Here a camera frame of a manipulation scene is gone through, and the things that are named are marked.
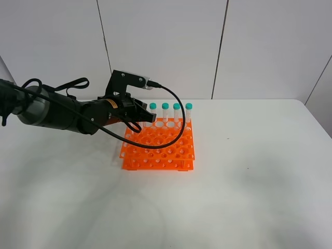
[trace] black cable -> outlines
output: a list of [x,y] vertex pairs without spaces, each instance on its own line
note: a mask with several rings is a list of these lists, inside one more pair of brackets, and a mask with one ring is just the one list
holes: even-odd
[[56,104],[58,106],[61,106],[62,108],[66,109],[67,111],[77,115],[78,117],[82,118],[84,121],[90,123],[91,125],[93,126],[96,126],[98,129],[102,130],[103,132],[107,133],[108,135],[111,135],[113,137],[115,137],[116,139],[119,139],[125,143],[128,143],[128,144],[131,144],[131,145],[134,145],[134,146],[137,146],[137,147],[140,147],[140,148],[145,148],[145,149],[163,149],[163,148],[166,148],[174,143],[176,143],[177,140],[179,140],[179,138],[182,136],[183,132],[184,132],[184,129],[185,129],[185,123],[186,123],[186,118],[185,118],[185,110],[184,110],[184,107],[181,103],[181,100],[178,98],[178,96],[176,96],[176,94],[174,92],[172,92],[170,89],[168,89],[167,87],[164,87],[162,86],[161,84],[158,84],[156,82],[153,82],[153,81],[148,81],[148,86],[151,86],[151,87],[155,87],[155,88],[162,88],[164,90],[166,90],[167,92],[169,92],[170,94],[172,94],[176,100],[178,101],[178,103],[180,104],[180,107],[181,107],[181,111],[182,111],[182,117],[183,117],[183,121],[182,121],[182,126],[181,126],[181,129],[180,129],[180,133],[177,135],[177,137],[173,140],[173,141],[170,141],[169,143],[167,144],[162,144],[162,145],[157,145],[157,146],[150,146],[150,145],[145,145],[145,144],[139,144],[139,143],[136,143],[136,142],[133,142],[131,140],[128,140],[122,136],[119,136],[118,134],[115,134],[114,132],[104,128],[103,126],[101,126],[100,124],[92,121],[90,118],[82,115],[81,113],[67,107],[66,105],[54,100],[54,99],[51,99],[47,96],[44,96],[38,92],[33,92],[33,91],[30,91],[28,89],[25,89],[25,88],[21,88],[21,87],[18,87],[16,85],[12,85],[12,84],[7,84],[9,87],[12,87],[18,91],[21,91],[21,92],[24,92],[24,93],[28,93],[28,94],[31,94],[33,96],[36,96],[36,97],[39,97],[43,100],[46,100],[50,103],[53,103],[53,104]]

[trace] tabletop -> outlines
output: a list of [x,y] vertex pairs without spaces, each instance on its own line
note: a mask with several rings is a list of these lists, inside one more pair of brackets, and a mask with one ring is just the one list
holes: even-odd
[[301,102],[184,102],[188,172],[125,171],[122,142],[102,131],[10,116],[0,128],[0,247],[332,248],[332,140]]

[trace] cable connector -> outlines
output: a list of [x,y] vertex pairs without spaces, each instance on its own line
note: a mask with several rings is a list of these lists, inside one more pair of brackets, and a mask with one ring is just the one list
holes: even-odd
[[154,87],[154,88],[161,88],[161,84],[157,83],[157,82],[154,82],[154,81],[151,81],[149,80],[146,85],[148,87]]

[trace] test tube rack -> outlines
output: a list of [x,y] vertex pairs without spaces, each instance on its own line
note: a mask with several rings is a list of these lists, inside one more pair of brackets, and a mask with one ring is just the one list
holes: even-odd
[[[174,123],[173,118],[163,122],[157,118],[156,122],[145,126],[140,133],[126,129],[125,138],[146,145],[162,145],[174,140],[178,135],[182,118]],[[163,149],[144,149],[123,142],[120,158],[123,158],[122,168],[125,170],[193,170],[195,153],[193,149],[193,135],[191,121],[186,123],[181,138],[173,145]]]

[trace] test tube cap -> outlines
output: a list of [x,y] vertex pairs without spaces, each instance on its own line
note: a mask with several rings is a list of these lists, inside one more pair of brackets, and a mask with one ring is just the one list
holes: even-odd
[[175,103],[175,104],[173,105],[173,109],[174,109],[174,110],[179,110],[179,109],[180,109],[180,104],[179,104],[179,103]]
[[168,109],[168,103],[162,103],[161,108],[163,108],[164,110]]
[[151,109],[151,110],[154,110],[154,109],[156,109],[156,108],[157,108],[156,103],[150,103],[150,109]]
[[187,103],[186,104],[186,109],[187,110],[191,110],[192,109],[192,104],[191,103]]

